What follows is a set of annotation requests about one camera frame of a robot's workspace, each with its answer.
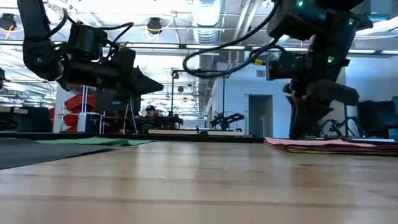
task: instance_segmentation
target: green cloth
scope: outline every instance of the green cloth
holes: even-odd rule
[[[48,141],[44,140],[37,142],[45,144],[93,144],[93,145],[105,145],[105,146],[113,146],[113,145],[136,146],[139,144],[145,144],[152,141],[92,137],[85,139],[59,139],[59,140],[48,140]]]

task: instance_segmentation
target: folded cloth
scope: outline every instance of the folded cloth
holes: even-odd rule
[[[319,141],[265,138],[264,143],[287,152],[398,156],[398,145],[376,146],[341,139]]]

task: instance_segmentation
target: dark gray cloth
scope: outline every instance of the dark gray cloth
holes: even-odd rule
[[[42,144],[28,139],[0,138],[0,170],[111,150],[114,146]]]

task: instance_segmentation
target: person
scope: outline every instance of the person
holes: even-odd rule
[[[155,128],[161,128],[162,124],[160,123],[159,114],[156,112],[156,108],[152,105],[149,105],[145,110],[147,111],[147,115],[144,117],[146,124],[149,124]]]

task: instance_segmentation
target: workbench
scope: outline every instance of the workbench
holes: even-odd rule
[[[396,223],[395,157],[152,142],[0,170],[7,224]]]

